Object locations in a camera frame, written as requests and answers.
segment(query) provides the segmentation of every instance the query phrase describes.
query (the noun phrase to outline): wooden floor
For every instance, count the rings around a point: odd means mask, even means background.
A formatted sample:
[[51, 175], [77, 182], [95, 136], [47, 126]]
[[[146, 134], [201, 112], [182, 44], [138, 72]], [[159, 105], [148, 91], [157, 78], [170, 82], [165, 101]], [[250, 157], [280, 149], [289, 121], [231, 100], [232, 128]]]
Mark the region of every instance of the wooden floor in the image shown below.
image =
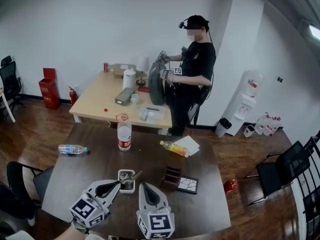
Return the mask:
[[[6, 165], [9, 161], [45, 169], [58, 158], [57, 147], [68, 136], [74, 119], [69, 114], [70, 105], [63, 104], [58, 110], [44, 108], [39, 100], [25, 100], [26, 108], [15, 110], [16, 123], [0, 122], [0, 181], [7, 184]], [[88, 124], [105, 122], [85, 120]], [[212, 143], [218, 159], [222, 181], [241, 179], [261, 162], [270, 152], [283, 152], [291, 144], [282, 130], [273, 137], [245, 138], [241, 132], [236, 136], [217, 138], [210, 130], [193, 129], [192, 137], [205, 138]], [[25, 184], [32, 198], [38, 199], [32, 174], [25, 172]], [[231, 227], [211, 235], [193, 237], [212, 240], [295, 240], [298, 239], [296, 206], [291, 188], [271, 195], [266, 201], [247, 206], [258, 199], [261, 189], [256, 180], [239, 180], [237, 189], [226, 195]], [[61, 234], [68, 224], [39, 210], [36, 224], [29, 227], [24, 220], [17, 220], [0, 211], [0, 220], [15, 230], [25, 229], [36, 240], [52, 240]]]

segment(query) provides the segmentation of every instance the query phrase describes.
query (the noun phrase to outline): orange juice bottle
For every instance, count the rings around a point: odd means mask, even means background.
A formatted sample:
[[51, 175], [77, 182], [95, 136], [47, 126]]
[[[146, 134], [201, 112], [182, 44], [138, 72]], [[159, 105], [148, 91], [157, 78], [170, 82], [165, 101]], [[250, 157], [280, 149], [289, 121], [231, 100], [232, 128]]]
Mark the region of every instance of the orange juice bottle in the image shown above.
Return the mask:
[[160, 145], [163, 146], [166, 150], [175, 152], [183, 157], [187, 156], [187, 149], [183, 146], [178, 146], [176, 144], [174, 144], [173, 142], [170, 141], [160, 141]]

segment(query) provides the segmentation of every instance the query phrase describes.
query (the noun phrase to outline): wooden table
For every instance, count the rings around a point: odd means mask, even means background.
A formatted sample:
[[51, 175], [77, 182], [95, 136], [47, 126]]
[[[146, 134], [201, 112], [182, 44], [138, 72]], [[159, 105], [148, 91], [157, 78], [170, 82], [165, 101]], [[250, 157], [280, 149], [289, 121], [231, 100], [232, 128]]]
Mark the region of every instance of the wooden table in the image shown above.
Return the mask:
[[[141, 121], [139, 108], [134, 105], [123, 106], [115, 103], [115, 97], [122, 91], [123, 80], [114, 78], [112, 72], [101, 72], [90, 86], [83, 92], [76, 103], [70, 109], [74, 120], [81, 123], [81, 118], [92, 118], [110, 122], [116, 122], [116, 116], [127, 113], [133, 125], [160, 128], [161, 134], [166, 135], [172, 127], [171, 113], [167, 106], [164, 106], [163, 120], [154, 120], [152, 124]], [[149, 93], [136, 91], [140, 97], [140, 104], [150, 104]]]
[[15, 123], [16, 120], [15, 120], [14, 115], [12, 114], [12, 112], [11, 112], [11, 110], [10, 110], [10, 107], [9, 107], [8, 102], [7, 102], [7, 100], [6, 100], [6, 97], [5, 97], [5, 93], [4, 93], [3, 90], [0, 89], [0, 98], [1, 98], [1, 97], [2, 97], [3, 103], [4, 103], [4, 105], [5, 105], [6, 110], [8, 111], [8, 114], [9, 114], [12, 122]]
[[182, 174], [199, 179], [197, 194], [166, 191], [174, 213], [175, 232], [172, 238], [193, 237], [230, 227], [224, 188], [212, 145], [197, 139], [200, 151], [185, 158], [163, 149], [161, 140], [177, 140], [172, 136], [132, 132], [132, 146], [127, 152], [118, 148], [117, 130], [77, 123], [66, 144], [88, 147], [91, 154], [83, 157], [60, 155], [50, 178], [42, 209], [69, 222], [69, 207], [94, 181], [117, 179], [118, 170], [142, 170], [133, 194], [119, 193], [110, 211], [111, 216], [92, 228], [104, 236], [113, 235], [143, 239], [137, 224], [139, 184], [148, 182], [159, 187], [166, 167], [181, 168]]

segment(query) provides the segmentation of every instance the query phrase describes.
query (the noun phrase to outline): black cap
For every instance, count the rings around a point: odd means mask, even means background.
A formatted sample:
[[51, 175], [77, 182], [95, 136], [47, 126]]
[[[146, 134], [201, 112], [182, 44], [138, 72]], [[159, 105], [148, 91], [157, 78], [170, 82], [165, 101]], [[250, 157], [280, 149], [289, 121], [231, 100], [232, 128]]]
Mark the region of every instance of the black cap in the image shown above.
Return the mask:
[[207, 21], [204, 17], [200, 15], [193, 15], [188, 18], [187, 26], [185, 27], [187, 30], [200, 30], [202, 27], [205, 27], [205, 30], [209, 30], [209, 21]]

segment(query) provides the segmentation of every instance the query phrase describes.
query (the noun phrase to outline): black t-shirt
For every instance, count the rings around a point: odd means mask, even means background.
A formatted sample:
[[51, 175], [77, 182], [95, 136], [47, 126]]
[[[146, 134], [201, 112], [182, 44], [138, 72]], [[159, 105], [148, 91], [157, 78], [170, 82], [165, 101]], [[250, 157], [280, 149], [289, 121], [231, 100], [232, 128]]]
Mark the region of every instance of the black t-shirt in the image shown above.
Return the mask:
[[181, 69], [186, 77], [204, 76], [212, 79], [216, 62], [216, 50], [211, 42], [192, 42], [188, 48], [187, 58], [184, 59]]

